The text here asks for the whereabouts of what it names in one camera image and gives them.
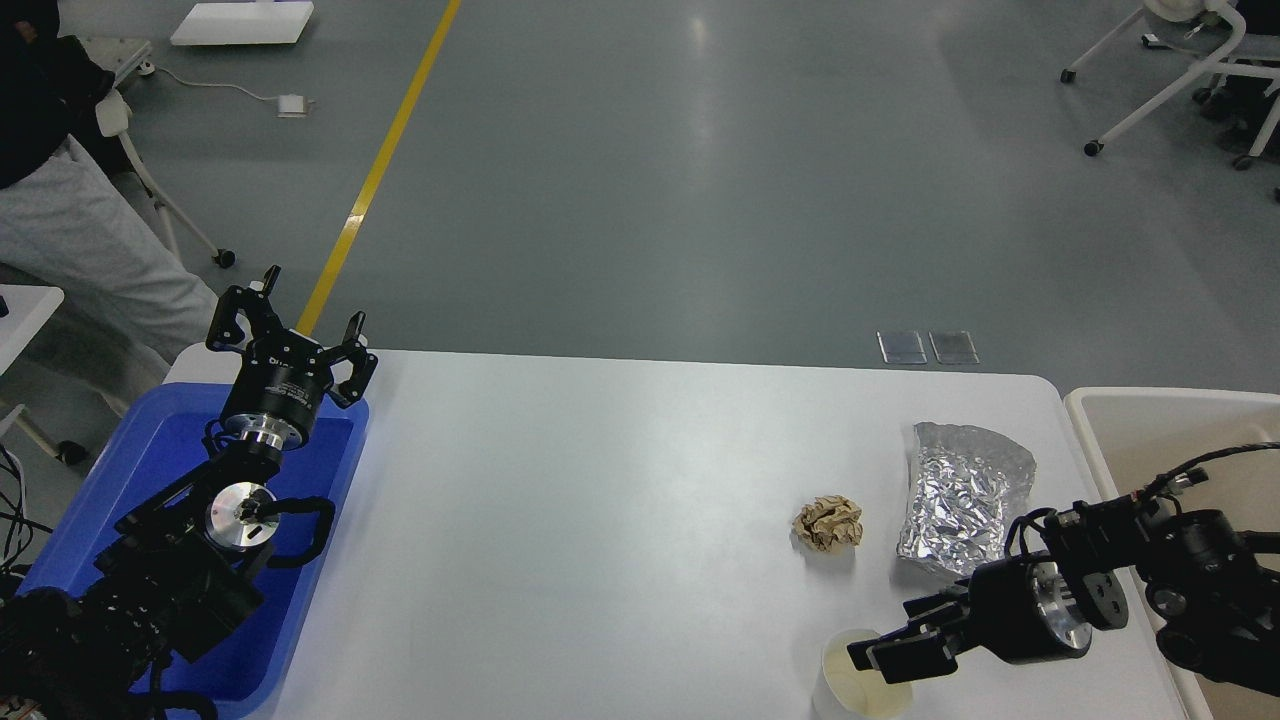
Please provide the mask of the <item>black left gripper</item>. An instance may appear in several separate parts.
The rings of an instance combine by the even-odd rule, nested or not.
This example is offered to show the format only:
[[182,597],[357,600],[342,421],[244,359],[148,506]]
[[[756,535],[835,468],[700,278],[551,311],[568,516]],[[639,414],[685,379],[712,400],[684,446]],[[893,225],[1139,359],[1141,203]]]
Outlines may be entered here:
[[[260,287],[233,284],[224,291],[205,347],[241,355],[219,416],[221,428],[243,438],[266,434],[279,450],[292,451],[308,442],[325,395],[343,409],[364,398],[379,357],[364,340],[365,311],[349,318],[340,342],[329,348],[301,334],[283,334],[285,327],[270,301],[280,273],[271,265]],[[339,365],[349,368],[340,380],[334,375]]]

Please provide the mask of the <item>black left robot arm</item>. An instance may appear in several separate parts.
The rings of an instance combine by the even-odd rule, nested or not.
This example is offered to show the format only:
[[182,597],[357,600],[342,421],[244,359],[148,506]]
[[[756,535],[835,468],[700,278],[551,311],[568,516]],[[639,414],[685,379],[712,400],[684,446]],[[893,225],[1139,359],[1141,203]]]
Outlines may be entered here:
[[205,428],[206,460],[116,520],[83,594],[37,587],[3,602],[5,719],[218,717],[210,698],[164,689],[173,657],[195,662],[228,639],[265,601],[260,571],[303,568],[326,550],[337,503],[268,486],[310,442],[325,400],[348,409],[364,398],[378,356],[361,311],[332,347],[285,327],[270,302],[279,273],[218,300],[206,347],[241,365]]

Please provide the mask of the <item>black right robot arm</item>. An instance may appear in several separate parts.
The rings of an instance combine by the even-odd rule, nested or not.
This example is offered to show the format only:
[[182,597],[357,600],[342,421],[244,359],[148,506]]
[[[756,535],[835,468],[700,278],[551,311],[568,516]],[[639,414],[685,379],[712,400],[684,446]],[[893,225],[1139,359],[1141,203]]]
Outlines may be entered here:
[[1130,568],[1162,621],[1156,642],[1170,664],[1274,696],[1279,579],[1260,556],[1277,552],[1277,534],[1236,530],[1224,512],[1185,510],[1178,497],[1208,480],[1206,462],[1276,447],[1219,448],[1128,495],[1030,511],[1012,523],[1001,559],[905,602],[905,626],[845,653],[890,684],[952,674],[975,647],[1016,665],[1079,659],[1093,632],[1128,624],[1116,570]]

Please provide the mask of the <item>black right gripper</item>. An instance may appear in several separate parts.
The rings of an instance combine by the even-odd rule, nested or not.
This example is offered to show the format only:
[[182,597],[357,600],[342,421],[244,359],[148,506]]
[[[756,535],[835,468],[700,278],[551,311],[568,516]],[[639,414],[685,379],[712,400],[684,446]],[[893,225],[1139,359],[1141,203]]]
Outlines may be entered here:
[[968,616],[966,629],[924,623],[847,644],[856,670],[878,671],[888,684],[954,674],[973,646],[1019,665],[1080,659],[1092,642],[1092,625],[1046,552],[984,564],[968,584],[947,584],[902,609],[911,620]]

